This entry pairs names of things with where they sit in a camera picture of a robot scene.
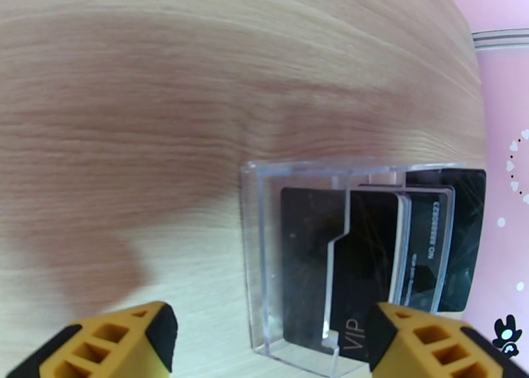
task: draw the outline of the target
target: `card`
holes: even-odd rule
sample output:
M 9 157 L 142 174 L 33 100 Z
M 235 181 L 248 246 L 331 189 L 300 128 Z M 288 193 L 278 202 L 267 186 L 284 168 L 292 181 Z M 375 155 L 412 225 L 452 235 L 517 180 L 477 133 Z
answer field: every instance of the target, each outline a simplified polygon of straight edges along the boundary
M 400 192 L 389 188 L 388 186 L 380 185 L 361 185 L 355 187 L 355 192 L 392 192 L 399 200 L 399 207 L 397 213 L 397 234 L 395 240 L 395 256 L 393 257 L 393 270 L 391 275 L 391 283 L 389 287 L 389 296 L 387 301 L 390 303 L 399 303 L 403 290 L 403 279 L 406 264 L 406 257 L 408 251 L 408 242 L 411 225 L 411 198 L 405 192 Z
M 437 311 L 452 236 L 453 192 L 411 192 L 411 226 L 400 305 Z
M 390 295 L 400 206 L 394 193 L 351 193 L 350 233 L 334 245 L 330 328 L 341 356 L 367 360 L 365 316 Z
M 323 351 L 327 245 L 344 232 L 345 192 L 281 191 L 283 336 Z
M 335 241 L 330 262 L 329 243 L 344 235 L 345 193 L 285 188 L 281 203 L 284 339 L 325 351 L 327 308 L 341 355 L 366 361 L 364 315 L 373 303 L 388 300 L 402 201 L 389 192 L 351 192 L 350 232 Z M 333 268 L 330 307 L 328 264 Z
M 481 169 L 422 170 L 407 173 L 407 184 L 454 187 L 454 226 L 438 311 L 465 310 L 483 225 L 487 175 Z

